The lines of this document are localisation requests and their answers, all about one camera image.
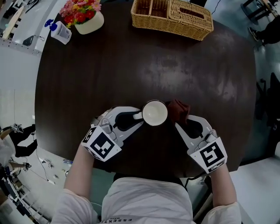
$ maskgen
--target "brown cloth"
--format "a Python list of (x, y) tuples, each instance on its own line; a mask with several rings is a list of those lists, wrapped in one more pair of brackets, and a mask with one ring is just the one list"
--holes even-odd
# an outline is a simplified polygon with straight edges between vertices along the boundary
[(190, 108), (190, 105), (184, 104), (179, 100), (172, 100), (167, 106), (168, 117), (173, 123), (187, 124)]

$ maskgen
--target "white t-shirt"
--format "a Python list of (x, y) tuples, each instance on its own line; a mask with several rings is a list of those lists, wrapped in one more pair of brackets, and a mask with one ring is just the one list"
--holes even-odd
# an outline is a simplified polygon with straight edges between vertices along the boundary
[[(83, 197), (64, 189), (52, 224), (96, 224), (97, 213)], [(189, 195), (183, 186), (142, 178), (116, 180), (103, 199), (101, 223), (195, 224)], [(212, 209), (203, 224), (240, 224), (237, 203)]]
[(7, 166), (7, 163), (12, 155), (16, 154), (16, 149), (9, 136), (6, 136), (3, 140), (0, 138), (0, 163), (3, 167)]

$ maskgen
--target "wicker tissue box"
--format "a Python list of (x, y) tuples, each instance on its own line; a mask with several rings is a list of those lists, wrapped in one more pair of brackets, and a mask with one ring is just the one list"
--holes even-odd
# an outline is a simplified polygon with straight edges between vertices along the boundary
[(133, 26), (179, 34), (202, 41), (214, 30), (206, 8), (182, 0), (134, 0)]

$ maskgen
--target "red flower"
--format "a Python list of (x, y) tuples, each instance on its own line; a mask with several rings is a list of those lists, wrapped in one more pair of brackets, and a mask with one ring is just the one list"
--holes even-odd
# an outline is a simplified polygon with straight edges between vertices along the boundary
[(91, 19), (95, 16), (95, 12), (94, 11), (90, 11), (90, 10), (87, 10), (86, 12), (86, 17)]
[(75, 14), (75, 19), (77, 19), (78, 22), (83, 23), (86, 19), (85, 14), (81, 13), (81, 12), (77, 12)]
[(64, 21), (65, 21), (66, 23), (74, 23), (74, 16), (73, 16), (73, 15), (66, 16), (66, 17), (64, 18)]

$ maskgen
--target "white mug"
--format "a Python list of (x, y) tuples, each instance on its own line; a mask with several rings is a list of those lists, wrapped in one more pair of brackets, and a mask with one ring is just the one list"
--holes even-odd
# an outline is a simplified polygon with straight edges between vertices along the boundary
[(151, 125), (157, 126), (162, 124), (167, 118), (167, 107), (159, 100), (149, 101), (138, 114), (134, 114), (134, 119), (144, 119), (144, 121)]

